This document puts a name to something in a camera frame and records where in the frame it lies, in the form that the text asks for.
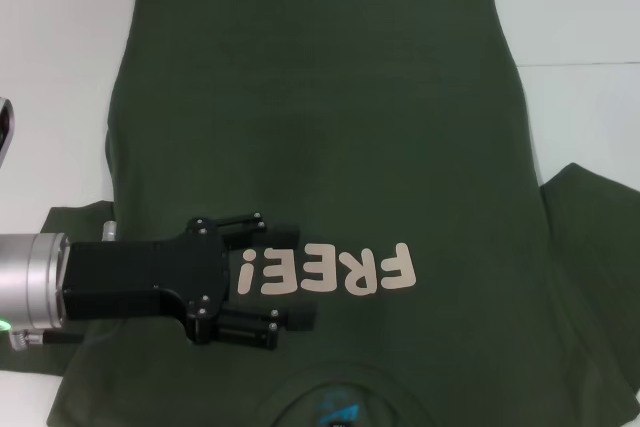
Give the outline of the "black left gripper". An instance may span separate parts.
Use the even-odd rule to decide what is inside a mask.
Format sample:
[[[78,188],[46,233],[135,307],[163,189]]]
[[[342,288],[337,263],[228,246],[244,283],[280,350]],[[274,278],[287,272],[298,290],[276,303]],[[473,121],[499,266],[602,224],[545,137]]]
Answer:
[[[62,298],[70,321],[170,317],[198,345],[220,342],[275,350],[282,332],[309,332],[313,305],[239,310],[229,293],[228,250],[295,249],[300,229],[259,212],[195,219],[165,240],[75,242]]]

